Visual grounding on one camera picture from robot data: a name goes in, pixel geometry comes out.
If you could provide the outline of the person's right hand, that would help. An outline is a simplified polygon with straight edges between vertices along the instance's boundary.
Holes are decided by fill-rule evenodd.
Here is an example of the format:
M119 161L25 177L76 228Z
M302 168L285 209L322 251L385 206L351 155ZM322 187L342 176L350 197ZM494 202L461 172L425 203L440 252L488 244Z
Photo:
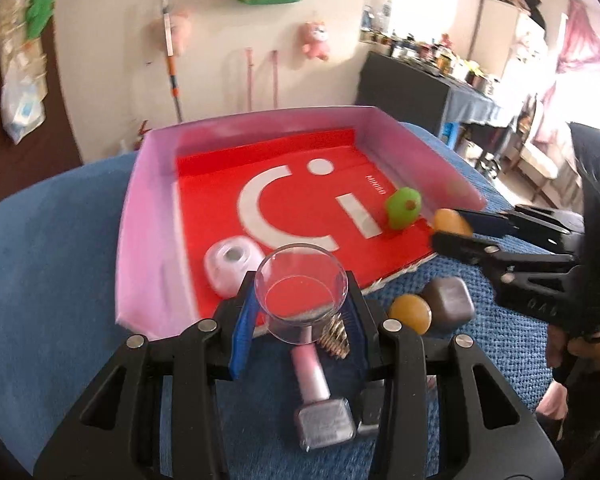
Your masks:
M569 339L560 328L548 326L545 349L547 366L550 368L560 367L566 356L585 360L588 370L600 371L600 342L587 342L583 338ZM536 411L551 420L565 419L568 413L567 388L553 380Z

